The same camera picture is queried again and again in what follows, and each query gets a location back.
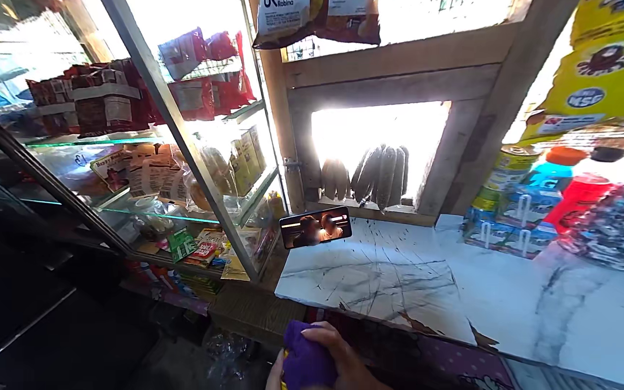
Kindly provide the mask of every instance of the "white marble counter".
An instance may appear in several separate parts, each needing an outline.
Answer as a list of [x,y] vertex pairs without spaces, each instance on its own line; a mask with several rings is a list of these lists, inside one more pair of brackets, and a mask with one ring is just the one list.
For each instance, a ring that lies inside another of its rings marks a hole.
[[361,218],[351,226],[348,239],[291,250],[276,295],[475,343],[434,229]]
[[346,242],[292,250],[276,295],[475,344],[470,323],[501,352],[624,384],[623,272],[556,244],[533,261],[462,244],[460,222],[354,218]]

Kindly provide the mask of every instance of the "phone screen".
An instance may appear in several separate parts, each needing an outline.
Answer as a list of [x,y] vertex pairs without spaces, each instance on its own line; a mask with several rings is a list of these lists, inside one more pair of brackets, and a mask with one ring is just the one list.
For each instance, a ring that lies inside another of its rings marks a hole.
[[279,224],[286,249],[317,245],[353,235],[348,208],[345,206],[282,218]]

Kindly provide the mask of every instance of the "green packet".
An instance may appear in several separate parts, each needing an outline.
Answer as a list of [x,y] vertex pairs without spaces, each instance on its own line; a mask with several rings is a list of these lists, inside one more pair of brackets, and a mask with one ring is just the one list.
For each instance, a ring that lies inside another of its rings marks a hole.
[[168,243],[170,244],[170,254],[173,256],[173,263],[184,259],[196,251],[194,236],[186,231],[186,227],[169,235]]

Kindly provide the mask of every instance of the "blue gatorade bottle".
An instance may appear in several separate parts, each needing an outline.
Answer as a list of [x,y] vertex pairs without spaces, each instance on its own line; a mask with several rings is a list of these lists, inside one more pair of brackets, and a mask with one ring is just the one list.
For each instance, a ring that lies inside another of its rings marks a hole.
[[572,181],[572,167],[585,158],[584,151],[556,146],[546,154],[546,161],[534,165],[521,183],[529,187],[562,192]]

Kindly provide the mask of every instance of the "black bottle cap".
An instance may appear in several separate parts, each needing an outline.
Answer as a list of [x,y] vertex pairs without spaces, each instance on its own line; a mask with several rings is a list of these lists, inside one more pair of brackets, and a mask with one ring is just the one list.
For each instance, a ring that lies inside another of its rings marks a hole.
[[614,163],[624,157],[624,149],[596,146],[591,153],[591,159],[602,163]]

